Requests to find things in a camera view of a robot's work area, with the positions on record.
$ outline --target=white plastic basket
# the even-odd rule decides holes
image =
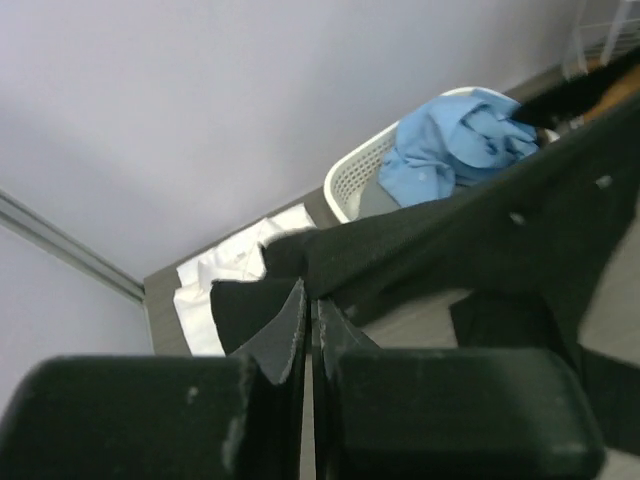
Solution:
[[[499,92],[482,87],[455,88],[442,95],[470,95],[476,88],[504,97]],[[362,191],[369,178],[378,171],[385,153],[393,146],[397,126],[398,122],[389,125],[375,137],[342,157],[329,170],[324,180],[324,197],[340,223],[352,222],[358,217]],[[550,141],[558,138],[555,132],[547,133]]]

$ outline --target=floor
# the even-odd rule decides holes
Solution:
[[[544,88],[545,82],[557,79],[557,72],[534,79],[515,91],[514,98],[527,97]],[[297,200],[303,201],[319,228],[337,221],[320,189]],[[207,245],[211,248],[220,240]],[[173,292],[180,286],[176,267],[200,252],[193,252],[145,279],[146,307],[154,348],[158,355],[189,355],[178,317],[173,307]],[[640,223],[627,235],[624,244],[608,266],[581,329],[583,345],[599,352],[640,364]],[[448,305],[464,292],[445,292],[432,298],[411,299],[412,292],[400,292],[393,298],[384,296],[366,309],[355,312],[353,321],[365,325],[364,331],[383,347],[455,347]],[[302,433],[302,480],[315,478],[313,450],[313,409],[311,402],[311,362],[307,362],[305,405]],[[640,459],[610,451],[608,464],[600,476],[606,480],[640,478]]]

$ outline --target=metal strip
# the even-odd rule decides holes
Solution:
[[[2,191],[0,223],[117,292],[138,303],[144,301],[141,283]]]

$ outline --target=brown object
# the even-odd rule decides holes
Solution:
[[[590,61],[587,68],[590,72],[600,68],[600,61]],[[583,115],[584,121],[588,122],[593,120],[595,117],[622,102],[638,90],[640,90],[640,65],[634,67],[629,71],[629,73],[614,83],[602,96],[600,103]]]

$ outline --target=gray cloth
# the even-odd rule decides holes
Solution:
[[[398,209],[400,209],[400,205],[378,183],[378,175],[373,175],[360,197],[358,219],[375,217],[383,213],[395,212]]]

